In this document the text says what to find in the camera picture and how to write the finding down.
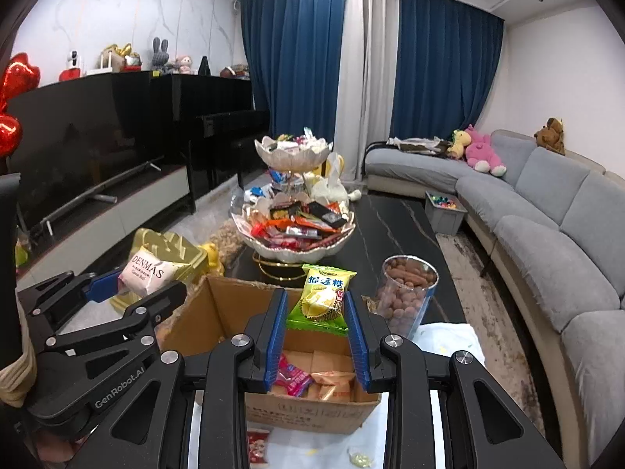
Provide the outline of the person's left hand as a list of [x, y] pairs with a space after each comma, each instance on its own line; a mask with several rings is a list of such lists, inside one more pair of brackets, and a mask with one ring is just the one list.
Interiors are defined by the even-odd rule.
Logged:
[[79, 451], [80, 445], [76, 442], [67, 442], [57, 437], [37, 437], [35, 447], [39, 460], [42, 463], [68, 463]]

